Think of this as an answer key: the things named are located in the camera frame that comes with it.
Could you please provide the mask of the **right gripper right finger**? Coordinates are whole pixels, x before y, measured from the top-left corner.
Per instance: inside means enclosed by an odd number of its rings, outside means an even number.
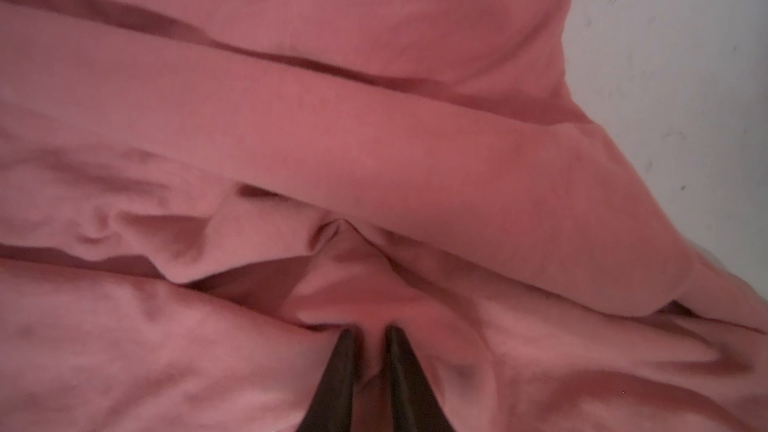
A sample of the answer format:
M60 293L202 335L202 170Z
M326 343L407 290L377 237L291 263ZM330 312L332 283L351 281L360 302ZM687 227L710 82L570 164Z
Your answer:
M405 331L386 329L392 427L395 432L454 432Z

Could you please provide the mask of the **pink t shirt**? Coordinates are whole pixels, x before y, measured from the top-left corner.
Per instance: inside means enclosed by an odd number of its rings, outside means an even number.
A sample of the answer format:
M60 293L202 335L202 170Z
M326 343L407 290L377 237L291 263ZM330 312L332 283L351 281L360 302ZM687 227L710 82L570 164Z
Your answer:
M763 431L767 303L572 100L571 0L1 0L1 427Z

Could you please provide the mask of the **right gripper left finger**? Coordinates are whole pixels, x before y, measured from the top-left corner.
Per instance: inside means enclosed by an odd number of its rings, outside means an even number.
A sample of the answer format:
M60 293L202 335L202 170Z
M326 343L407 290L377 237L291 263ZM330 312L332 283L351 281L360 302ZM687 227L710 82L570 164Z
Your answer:
M297 432L350 432L358 377L359 331L343 329Z

